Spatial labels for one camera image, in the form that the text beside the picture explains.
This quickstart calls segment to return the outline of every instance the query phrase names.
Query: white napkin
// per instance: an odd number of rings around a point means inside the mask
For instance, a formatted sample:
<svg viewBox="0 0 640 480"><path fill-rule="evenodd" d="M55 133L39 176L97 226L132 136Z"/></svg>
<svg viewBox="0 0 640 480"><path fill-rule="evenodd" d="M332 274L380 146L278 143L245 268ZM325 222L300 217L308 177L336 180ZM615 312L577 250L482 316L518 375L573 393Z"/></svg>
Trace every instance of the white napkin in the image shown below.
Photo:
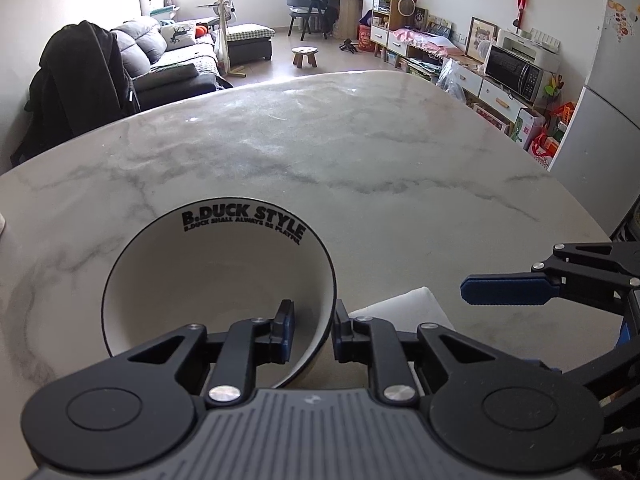
<svg viewBox="0 0 640 480"><path fill-rule="evenodd" d="M371 316L386 319L393 323L396 330L415 332L420 323L437 323L454 330L449 318L427 288L416 288L411 292L380 301L349 314L350 317Z"/></svg>

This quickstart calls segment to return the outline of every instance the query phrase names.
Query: white office chair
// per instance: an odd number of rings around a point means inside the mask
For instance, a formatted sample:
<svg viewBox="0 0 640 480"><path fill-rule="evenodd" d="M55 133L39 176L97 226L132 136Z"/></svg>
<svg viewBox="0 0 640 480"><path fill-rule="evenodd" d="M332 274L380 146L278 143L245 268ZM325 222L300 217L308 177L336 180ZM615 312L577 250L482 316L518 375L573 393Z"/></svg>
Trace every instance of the white office chair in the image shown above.
<svg viewBox="0 0 640 480"><path fill-rule="evenodd" d="M223 0L226 8L226 22L235 23L238 20L236 16L236 8L234 7L234 0ZM217 25L220 25L220 2L214 4L199 5L198 7L209 7L215 13L215 17L208 21L209 27L213 30Z"/></svg>

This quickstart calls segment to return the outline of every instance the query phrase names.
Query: cabinet drawer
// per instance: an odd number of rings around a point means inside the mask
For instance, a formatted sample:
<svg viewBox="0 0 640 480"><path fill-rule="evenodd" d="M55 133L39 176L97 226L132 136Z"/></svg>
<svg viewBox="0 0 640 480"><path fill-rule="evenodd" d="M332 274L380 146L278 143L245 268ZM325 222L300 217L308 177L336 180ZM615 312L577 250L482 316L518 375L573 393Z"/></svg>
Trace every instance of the cabinet drawer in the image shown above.
<svg viewBox="0 0 640 480"><path fill-rule="evenodd" d="M504 115L512 123L515 123L520 110L527 107L527 105L524 105L517 99L510 97L507 92L498 88L493 83L490 83L487 79L482 82L482 89L479 97L491 108Z"/></svg>
<svg viewBox="0 0 640 480"><path fill-rule="evenodd" d="M460 86L467 90L469 93L479 96L480 87L482 86L482 78L472 72L471 70L461 66L458 70L458 78L460 79Z"/></svg>
<svg viewBox="0 0 640 480"><path fill-rule="evenodd" d="M396 54L400 54L400 56L406 57L406 43L404 41L396 40L396 37L393 34L389 34L389 43L387 48L391 52L395 52Z"/></svg>
<svg viewBox="0 0 640 480"><path fill-rule="evenodd" d="M389 36L389 31L386 28L371 27L371 41L386 46L386 39Z"/></svg>

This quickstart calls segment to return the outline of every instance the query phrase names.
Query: printer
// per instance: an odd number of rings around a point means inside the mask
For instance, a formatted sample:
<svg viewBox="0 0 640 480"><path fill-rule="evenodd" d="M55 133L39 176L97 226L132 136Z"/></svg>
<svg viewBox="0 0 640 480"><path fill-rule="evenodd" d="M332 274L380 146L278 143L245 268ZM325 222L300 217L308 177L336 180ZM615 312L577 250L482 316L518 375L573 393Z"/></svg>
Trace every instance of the printer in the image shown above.
<svg viewBox="0 0 640 480"><path fill-rule="evenodd" d="M498 32L498 46L542 70L554 74L558 73L560 56L540 44L521 38L512 32L500 30Z"/></svg>

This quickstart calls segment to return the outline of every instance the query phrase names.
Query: white bowl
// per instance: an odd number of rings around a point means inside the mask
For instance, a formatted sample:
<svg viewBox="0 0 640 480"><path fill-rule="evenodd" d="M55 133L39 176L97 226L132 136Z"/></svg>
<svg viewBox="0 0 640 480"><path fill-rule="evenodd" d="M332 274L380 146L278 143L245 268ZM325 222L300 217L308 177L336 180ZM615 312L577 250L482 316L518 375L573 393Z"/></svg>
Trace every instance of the white bowl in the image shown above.
<svg viewBox="0 0 640 480"><path fill-rule="evenodd" d="M213 198L161 216L125 247L104 288L102 332L116 355L189 323L226 332L293 300L290 361L257 373L258 386L280 386L324 343L335 299L329 253L300 218L261 200Z"/></svg>

